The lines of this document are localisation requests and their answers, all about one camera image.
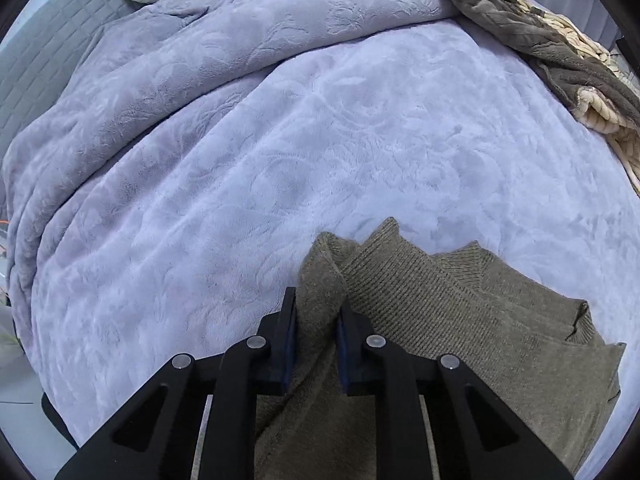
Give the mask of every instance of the bedspread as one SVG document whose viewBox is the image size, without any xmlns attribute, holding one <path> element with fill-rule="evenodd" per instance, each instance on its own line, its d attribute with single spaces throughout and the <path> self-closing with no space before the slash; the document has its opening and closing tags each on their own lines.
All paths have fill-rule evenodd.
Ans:
<svg viewBox="0 0 640 480">
<path fill-rule="evenodd" d="M 18 335 L 79 444 L 172 355 L 253 333 L 319 232 L 388 216 L 430 253 L 479 240 L 628 343 L 592 456 L 638 407 L 640 204 L 448 0 L 160 0 L 92 44 L 3 177 Z"/>
</svg>

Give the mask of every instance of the ribbed knit fabric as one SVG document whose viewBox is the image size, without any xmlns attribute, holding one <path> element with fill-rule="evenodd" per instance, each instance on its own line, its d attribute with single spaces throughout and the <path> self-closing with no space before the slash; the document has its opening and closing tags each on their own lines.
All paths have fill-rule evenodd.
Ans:
<svg viewBox="0 0 640 480">
<path fill-rule="evenodd" d="M 571 470 L 617 393 L 624 345 L 605 345 L 586 302 L 510 269 L 478 244 L 429 256 L 387 219 L 361 246 L 323 233 L 300 270 L 298 362 L 285 399 L 261 399 L 256 478 L 375 478 L 370 398 L 340 394 L 335 317 L 345 295 L 407 352 L 462 358 Z"/>
</svg>

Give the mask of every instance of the quilted headboard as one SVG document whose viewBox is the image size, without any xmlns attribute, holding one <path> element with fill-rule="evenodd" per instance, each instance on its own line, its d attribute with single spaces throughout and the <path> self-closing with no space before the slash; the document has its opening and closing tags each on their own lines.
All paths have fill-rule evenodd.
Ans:
<svg viewBox="0 0 640 480">
<path fill-rule="evenodd" d="M 99 29 L 140 7 L 129 0 L 49 0 L 18 30 L 0 51 L 0 157 L 60 96 Z"/>
</svg>

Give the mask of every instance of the fleece blanket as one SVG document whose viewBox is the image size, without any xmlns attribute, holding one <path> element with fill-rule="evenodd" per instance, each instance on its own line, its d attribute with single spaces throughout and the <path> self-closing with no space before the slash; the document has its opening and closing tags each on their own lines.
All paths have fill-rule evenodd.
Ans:
<svg viewBox="0 0 640 480">
<path fill-rule="evenodd" d="M 253 333 L 318 233 L 388 216 L 428 253 L 478 240 L 628 343 L 584 478 L 638 408 L 640 203 L 448 0 L 160 0 L 105 28 L 3 177 L 18 335 L 79 444 L 172 355 Z"/>
</svg>

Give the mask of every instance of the floor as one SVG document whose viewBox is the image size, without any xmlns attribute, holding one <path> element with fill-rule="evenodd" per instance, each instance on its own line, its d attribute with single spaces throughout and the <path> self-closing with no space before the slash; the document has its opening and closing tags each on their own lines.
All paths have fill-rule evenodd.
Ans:
<svg viewBox="0 0 640 480">
<path fill-rule="evenodd" d="M 0 368 L 0 429 L 36 480 L 53 480 L 75 449 L 44 415 L 41 397 L 24 355 Z"/>
</svg>

